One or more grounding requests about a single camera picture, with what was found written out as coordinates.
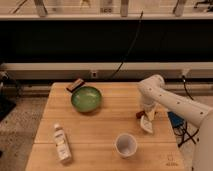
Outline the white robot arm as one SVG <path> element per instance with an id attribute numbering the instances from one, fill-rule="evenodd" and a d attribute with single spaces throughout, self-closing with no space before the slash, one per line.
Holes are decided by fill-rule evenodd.
<path id="1" fill-rule="evenodd" d="M 153 75 L 138 83 L 141 107 L 150 113 L 157 103 L 163 105 L 199 129 L 192 171 L 213 171 L 213 107 L 166 91 L 161 75 Z"/>

